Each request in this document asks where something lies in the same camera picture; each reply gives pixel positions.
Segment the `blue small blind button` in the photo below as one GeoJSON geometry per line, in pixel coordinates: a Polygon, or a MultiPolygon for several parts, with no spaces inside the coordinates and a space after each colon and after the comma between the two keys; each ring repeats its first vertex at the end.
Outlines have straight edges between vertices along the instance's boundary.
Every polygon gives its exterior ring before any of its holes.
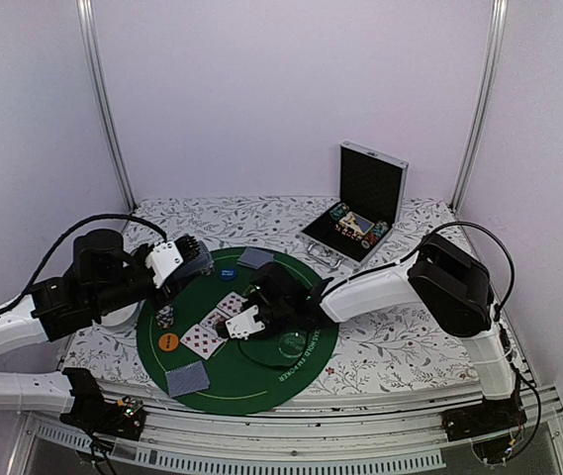
{"type": "Polygon", "coordinates": [[[221,268],[219,278],[226,282],[233,281],[237,278],[237,270],[235,268],[221,268]]]}

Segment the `orange big blind button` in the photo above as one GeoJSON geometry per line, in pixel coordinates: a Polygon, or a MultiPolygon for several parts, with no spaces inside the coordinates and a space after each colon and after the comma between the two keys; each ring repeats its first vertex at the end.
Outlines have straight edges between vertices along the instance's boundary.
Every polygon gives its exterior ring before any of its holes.
{"type": "Polygon", "coordinates": [[[158,339],[158,348],[163,352],[173,352],[178,348],[179,343],[180,339],[178,335],[173,332],[168,332],[158,339]]]}

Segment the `long mixed chip row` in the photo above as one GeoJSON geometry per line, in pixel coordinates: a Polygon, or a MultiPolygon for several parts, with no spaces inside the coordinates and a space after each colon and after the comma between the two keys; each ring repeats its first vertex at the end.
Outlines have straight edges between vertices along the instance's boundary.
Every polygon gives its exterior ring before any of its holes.
{"type": "Polygon", "coordinates": [[[391,226],[387,222],[377,222],[362,236],[360,241],[362,247],[364,249],[370,249],[375,246],[390,230],[391,226]]]}

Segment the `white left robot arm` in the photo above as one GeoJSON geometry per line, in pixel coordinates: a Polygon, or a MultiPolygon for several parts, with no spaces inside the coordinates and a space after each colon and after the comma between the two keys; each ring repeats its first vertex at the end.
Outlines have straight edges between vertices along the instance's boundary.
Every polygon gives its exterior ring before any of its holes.
{"type": "MultiPolygon", "coordinates": [[[[127,252],[120,233],[94,230],[77,237],[73,260],[60,277],[28,285],[0,308],[0,354],[53,342],[101,323],[116,311],[146,301],[170,303],[184,282],[178,272],[199,254],[190,236],[144,244],[127,252]]],[[[0,373],[0,411],[74,413],[91,429],[112,418],[94,377],[81,368],[48,374],[0,373]]]]}

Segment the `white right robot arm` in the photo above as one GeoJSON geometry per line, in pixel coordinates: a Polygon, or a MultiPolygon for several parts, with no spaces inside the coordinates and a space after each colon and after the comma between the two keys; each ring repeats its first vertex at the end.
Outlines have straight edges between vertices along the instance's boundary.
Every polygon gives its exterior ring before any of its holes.
{"type": "Polygon", "coordinates": [[[290,326],[315,330],[394,306],[424,305],[439,327],[465,346],[480,378],[487,402],[477,408],[476,423],[496,431],[513,417],[516,375],[502,342],[490,273],[447,238],[428,235],[403,259],[340,282],[324,279],[307,287],[272,262],[250,283],[246,304],[257,307],[254,319],[268,333],[290,326]]]}

